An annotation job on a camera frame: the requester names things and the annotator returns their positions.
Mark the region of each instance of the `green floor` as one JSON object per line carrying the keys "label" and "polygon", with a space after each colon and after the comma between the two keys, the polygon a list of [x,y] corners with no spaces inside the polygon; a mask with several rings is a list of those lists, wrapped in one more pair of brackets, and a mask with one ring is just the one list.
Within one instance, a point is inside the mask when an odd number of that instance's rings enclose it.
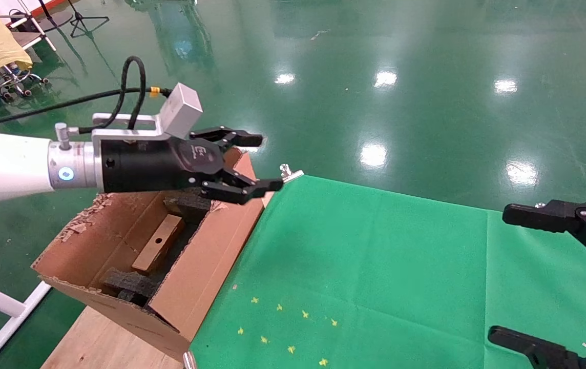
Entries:
{"label": "green floor", "polygon": [[[124,59],[135,54],[148,84],[180,81],[198,91],[206,110],[200,127],[267,136],[253,154],[261,177],[288,163],[318,177],[478,208],[586,201],[586,0],[76,6],[111,21],[94,38],[51,31],[58,57],[44,47],[33,54],[51,89],[0,107],[0,116],[115,89]],[[150,99],[143,112],[161,103]],[[52,136],[54,123],[87,126],[92,113],[114,105],[99,100],[0,131]],[[0,290],[17,299],[33,290],[30,263],[93,196],[71,191],[0,203]],[[81,309],[52,292],[0,353],[0,368],[40,367]],[[0,313],[0,327],[5,320]]]}

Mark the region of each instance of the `yellow cable tie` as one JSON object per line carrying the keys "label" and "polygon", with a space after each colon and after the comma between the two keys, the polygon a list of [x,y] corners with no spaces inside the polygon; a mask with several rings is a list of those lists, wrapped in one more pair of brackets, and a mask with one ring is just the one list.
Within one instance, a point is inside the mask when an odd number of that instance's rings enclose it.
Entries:
{"label": "yellow cable tie", "polygon": [[161,92],[161,89],[159,87],[154,87],[154,86],[150,87],[150,97],[159,96],[160,92]]}

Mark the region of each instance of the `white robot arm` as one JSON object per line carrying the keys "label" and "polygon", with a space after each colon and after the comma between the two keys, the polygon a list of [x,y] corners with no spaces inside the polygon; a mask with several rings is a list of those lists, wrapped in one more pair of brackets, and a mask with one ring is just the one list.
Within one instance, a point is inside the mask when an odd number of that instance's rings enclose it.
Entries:
{"label": "white robot arm", "polygon": [[[0,134],[0,200],[59,189],[97,187],[139,192],[202,187],[202,195],[246,203],[282,188],[281,179],[256,180],[226,170],[232,145],[258,147],[260,135],[220,126],[190,132],[202,114],[197,93],[177,84],[157,115],[138,115],[153,129],[92,130],[90,142],[71,142],[79,128],[55,125],[57,141]],[[94,114],[93,123],[110,114]],[[127,122],[119,114],[115,122]]]}

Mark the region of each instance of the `green cloth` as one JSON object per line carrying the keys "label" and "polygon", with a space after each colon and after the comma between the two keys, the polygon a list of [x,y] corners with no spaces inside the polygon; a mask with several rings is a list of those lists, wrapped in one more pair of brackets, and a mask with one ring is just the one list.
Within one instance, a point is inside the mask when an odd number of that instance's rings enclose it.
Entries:
{"label": "green cloth", "polygon": [[488,343],[492,325],[586,356],[586,248],[500,212],[305,176],[268,205],[191,350],[201,369],[530,369]]}

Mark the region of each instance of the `black cable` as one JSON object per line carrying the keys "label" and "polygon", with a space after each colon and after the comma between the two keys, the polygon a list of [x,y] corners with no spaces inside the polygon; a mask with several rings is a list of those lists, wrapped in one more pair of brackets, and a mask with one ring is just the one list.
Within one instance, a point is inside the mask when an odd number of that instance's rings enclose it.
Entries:
{"label": "black cable", "polygon": [[140,73],[140,87],[138,92],[138,101],[136,102],[136,106],[131,113],[131,117],[129,118],[129,123],[127,124],[127,129],[134,129],[136,126],[136,119],[138,118],[138,113],[140,112],[140,108],[143,106],[143,101],[145,100],[145,92],[147,91],[147,86],[145,84],[145,66],[143,65],[143,61],[138,58],[138,56],[129,56],[127,60],[124,61],[124,66],[122,66],[122,76],[120,77],[120,97],[118,98],[118,103],[116,103],[113,112],[111,112],[111,116],[107,121],[102,124],[98,124],[96,126],[91,127],[82,127],[79,128],[80,134],[91,133],[93,129],[98,128],[106,128],[108,127],[113,121],[115,117],[117,117],[118,113],[120,112],[120,108],[122,108],[122,103],[124,103],[124,91],[127,90],[127,74],[129,72],[129,66],[131,63],[135,62],[138,65],[138,72]]}
{"label": "black cable", "polygon": [[[132,87],[130,89],[125,90],[125,93],[137,93],[137,92],[140,92],[140,89],[137,87]],[[87,101],[96,100],[98,98],[113,96],[113,95],[121,94],[121,93],[122,93],[122,90],[118,89],[118,90],[105,91],[103,93],[89,94],[88,96],[82,96],[82,97],[76,98],[74,100],[61,102],[60,104],[55,104],[55,105],[52,105],[51,107],[41,108],[41,109],[37,109],[37,110],[31,110],[31,112],[26,112],[26,113],[21,113],[21,114],[8,115],[7,117],[1,117],[0,124],[6,123],[8,121],[16,120],[16,119],[21,119],[24,117],[29,117],[31,115],[49,112],[50,110],[70,107],[70,105],[86,103]]]}

